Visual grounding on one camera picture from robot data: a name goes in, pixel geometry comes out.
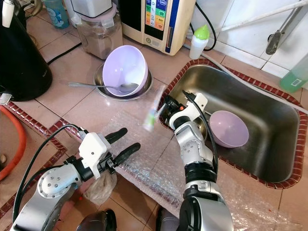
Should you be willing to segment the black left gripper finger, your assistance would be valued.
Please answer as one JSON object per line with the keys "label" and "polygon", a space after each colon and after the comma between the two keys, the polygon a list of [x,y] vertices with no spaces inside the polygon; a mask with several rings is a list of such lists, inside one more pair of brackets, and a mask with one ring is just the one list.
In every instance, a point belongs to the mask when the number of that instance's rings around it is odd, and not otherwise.
{"label": "black left gripper finger", "polygon": [[110,133],[107,136],[105,136],[105,140],[108,141],[108,143],[112,144],[115,141],[121,139],[121,137],[125,136],[127,132],[128,132],[127,128],[121,128],[120,130],[117,130],[116,132]]}
{"label": "black left gripper finger", "polygon": [[123,151],[119,152],[119,154],[114,159],[114,167],[118,167],[122,163],[124,163],[132,154],[139,151],[141,148],[140,143],[133,143],[129,147],[125,148]]}

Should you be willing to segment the metal spoon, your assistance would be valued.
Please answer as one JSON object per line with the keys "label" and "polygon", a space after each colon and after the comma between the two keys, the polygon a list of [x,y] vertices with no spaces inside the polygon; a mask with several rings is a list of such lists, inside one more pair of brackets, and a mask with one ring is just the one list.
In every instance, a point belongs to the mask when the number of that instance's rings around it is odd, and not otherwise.
{"label": "metal spoon", "polygon": [[76,82],[69,82],[68,86],[71,87],[93,87],[93,88],[111,88],[113,90],[117,90],[122,93],[130,93],[136,88],[138,88],[138,84],[136,83],[125,83],[121,84],[120,86],[106,86],[106,85],[94,85],[94,84],[84,84],[84,83],[76,83]]}

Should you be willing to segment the purple plastic bowl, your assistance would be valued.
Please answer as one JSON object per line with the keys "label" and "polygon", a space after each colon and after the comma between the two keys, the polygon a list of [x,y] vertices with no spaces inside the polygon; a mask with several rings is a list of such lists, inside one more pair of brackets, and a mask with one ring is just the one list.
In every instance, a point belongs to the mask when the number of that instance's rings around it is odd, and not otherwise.
{"label": "purple plastic bowl", "polygon": [[[102,81],[112,95],[125,97],[139,92],[145,86],[148,76],[148,67],[143,54],[132,45],[123,45],[108,55],[102,68]],[[131,92],[121,92],[111,88],[127,83],[138,86]]]}
{"label": "purple plastic bowl", "polygon": [[244,146],[249,140],[248,126],[236,114],[219,110],[208,121],[216,144],[225,148]]}

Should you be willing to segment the stainless steel dish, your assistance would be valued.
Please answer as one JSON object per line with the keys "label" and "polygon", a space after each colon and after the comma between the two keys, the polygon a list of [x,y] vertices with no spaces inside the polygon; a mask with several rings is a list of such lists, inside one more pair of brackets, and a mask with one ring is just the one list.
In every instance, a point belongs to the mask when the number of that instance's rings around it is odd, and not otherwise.
{"label": "stainless steel dish", "polygon": [[[95,84],[102,84],[102,68],[103,68],[104,64],[101,64],[101,66],[99,66],[97,68],[97,73],[94,74],[94,83]],[[143,86],[143,88],[138,91],[136,94],[132,94],[132,95],[128,95],[128,96],[116,96],[111,94],[108,90],[104,90],[103,88],[98,88],[98,92],[103,95],[104,97],[108,98],[108,99],[112,99],[114,101],[132,101],[132,100],[136,100],[138,98],[140,98],[141,96],[143,96],[144,94],[146,94],[152,85],[152,73],[150,71],[148,71],[148,77],[146,79],[145,85]]]}

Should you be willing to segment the crumpled white plastic bag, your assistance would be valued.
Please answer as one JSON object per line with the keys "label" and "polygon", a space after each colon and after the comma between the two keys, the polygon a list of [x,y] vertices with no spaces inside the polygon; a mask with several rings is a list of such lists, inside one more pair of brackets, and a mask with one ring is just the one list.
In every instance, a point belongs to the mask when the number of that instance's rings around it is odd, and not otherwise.
{"label": "crumpled white plastic bag", "polygon": [[116,174],[105,171],[100,178],[96,179],[94,183],[86,189],[84,196],[95,205],[101,206],[110,198],[116,184]]}

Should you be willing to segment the white bottle green cap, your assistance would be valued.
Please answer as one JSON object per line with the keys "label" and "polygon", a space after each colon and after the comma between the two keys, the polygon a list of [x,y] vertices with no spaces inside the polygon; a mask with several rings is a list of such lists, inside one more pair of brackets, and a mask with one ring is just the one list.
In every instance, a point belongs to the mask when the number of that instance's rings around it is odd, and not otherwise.
{"label": "white bottle green cap", "polygon": [[205,50],[206,45],[209,42],[210,31],[208,25],[202,25],[196,29],[191,39],[191,48],[189,57],[193,60],[199,59],[202,52]]}

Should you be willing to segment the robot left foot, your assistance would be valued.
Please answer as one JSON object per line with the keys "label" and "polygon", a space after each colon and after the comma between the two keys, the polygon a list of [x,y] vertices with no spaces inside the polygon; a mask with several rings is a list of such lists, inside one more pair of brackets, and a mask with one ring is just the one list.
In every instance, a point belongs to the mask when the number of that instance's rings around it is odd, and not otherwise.
{"label": "robot left foot", "polygon": [[116,214],[112,209],[97,211],[87,215],[76,231],[116,231]]}

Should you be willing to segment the cream water ionizer appliance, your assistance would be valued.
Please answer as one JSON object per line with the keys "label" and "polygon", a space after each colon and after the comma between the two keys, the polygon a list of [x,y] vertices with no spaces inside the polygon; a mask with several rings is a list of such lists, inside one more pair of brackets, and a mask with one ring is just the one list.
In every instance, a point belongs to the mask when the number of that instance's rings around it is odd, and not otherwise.
{"label": "cream water ionizer appliance", "polygon": [[176,55],[189,30],[196,0],[117,0],[123,35]]}

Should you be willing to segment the stainless steel sink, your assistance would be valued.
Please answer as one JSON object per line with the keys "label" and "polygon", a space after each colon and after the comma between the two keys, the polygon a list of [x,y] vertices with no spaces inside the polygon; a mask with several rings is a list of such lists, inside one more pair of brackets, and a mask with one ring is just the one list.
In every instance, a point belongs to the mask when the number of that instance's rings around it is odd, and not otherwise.
{"label": "stainless steel sink", "polygon": [[224,110],[239,116],[248,127],[247,143],[237,148],[218,146],[218,155],[267,187],[290,188],[302,177],[308,115],[253,86],[272,90],[237,71],[229,75],[209,64],[192,64],[177,75],[165,94],[186,103],[183,91],[202,93],[207,114]]}

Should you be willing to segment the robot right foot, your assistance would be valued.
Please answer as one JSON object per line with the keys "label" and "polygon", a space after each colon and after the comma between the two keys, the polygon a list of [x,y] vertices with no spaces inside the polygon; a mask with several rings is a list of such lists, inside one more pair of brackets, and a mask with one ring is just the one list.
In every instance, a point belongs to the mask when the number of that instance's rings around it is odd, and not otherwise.
{"label": "robot right foot", "polygon": [[184,215],[177,218],[167,209],[161,207],[157,212],[155,231],[187,231],[186,222]]}

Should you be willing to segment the green dish soap bottle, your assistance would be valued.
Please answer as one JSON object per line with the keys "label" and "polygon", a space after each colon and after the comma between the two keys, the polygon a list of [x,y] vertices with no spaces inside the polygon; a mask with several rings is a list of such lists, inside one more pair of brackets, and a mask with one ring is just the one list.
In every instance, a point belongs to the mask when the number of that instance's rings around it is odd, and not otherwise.
{"label": "green dish soap bottle", "polygon": [[308,83],[308,53],[280,80],[280,87],[287,92],[296,92]]}

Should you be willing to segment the black electric kettle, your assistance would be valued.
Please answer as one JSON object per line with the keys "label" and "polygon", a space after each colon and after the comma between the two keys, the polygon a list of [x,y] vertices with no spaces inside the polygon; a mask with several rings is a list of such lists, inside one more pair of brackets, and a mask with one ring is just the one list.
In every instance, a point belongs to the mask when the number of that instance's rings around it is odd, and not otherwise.
{"label": "black electric kettle", "polygon": [[31,101],[52,85],[52,71],[19,20],[9,28],[0,25],[0,94],[12,94],[11,101]]}

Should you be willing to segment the white plastic container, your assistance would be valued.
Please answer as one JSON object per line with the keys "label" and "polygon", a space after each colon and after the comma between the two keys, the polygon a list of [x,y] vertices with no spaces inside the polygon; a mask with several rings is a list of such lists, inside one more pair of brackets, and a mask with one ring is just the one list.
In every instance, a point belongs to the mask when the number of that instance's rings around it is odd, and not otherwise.
{"label": "white plastic container", "polygon": [[73,25],[75,28],[77,27],[77,24],[81,22],[81,18],[75,13],[74,7],[72,5],[71,0],[63,0],[64,7],[66,8],[67,15],[69,17],[70,24]]}

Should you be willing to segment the teal plastic bottle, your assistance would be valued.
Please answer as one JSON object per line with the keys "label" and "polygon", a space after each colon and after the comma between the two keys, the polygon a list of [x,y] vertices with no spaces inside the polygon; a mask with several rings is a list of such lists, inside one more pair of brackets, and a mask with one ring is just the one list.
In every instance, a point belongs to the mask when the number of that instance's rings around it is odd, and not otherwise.
{"label": "teal plastic bottle", "polygon": [[70,26],[63,0],[42,0],[42,2],[48,11],[51,24],[55,28],[65,29]]}

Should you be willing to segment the white wall pipe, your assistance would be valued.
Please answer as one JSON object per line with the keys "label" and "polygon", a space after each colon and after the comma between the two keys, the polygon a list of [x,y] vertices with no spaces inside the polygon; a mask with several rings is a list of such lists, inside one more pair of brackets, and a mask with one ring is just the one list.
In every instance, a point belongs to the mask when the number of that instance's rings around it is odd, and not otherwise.
{"label": "white wall pipe", "polygon": [[271,11],[270,13],[264,13],[264,14],[261,14],[261,15],[258,15],[258,16],[237,22],[235,24],[223,26],[220,31],[226,31],[226,30],[229,30],[229,29],[237,28],[239,26],[246,25],[248,23],[261,20],[262,18],[267,18],[267,17],[273,16],[275,14],[283,13],[285,11],[292,10],[292,9],[295,9],[295,8],[299,8],[299,7],[303,7],[303,6],[306,6],[306,5],[308,5],[308,0],[300,0],[299,2],[295,2],[293,4],[288,4],[286,6],[275,9],[274,11]]}

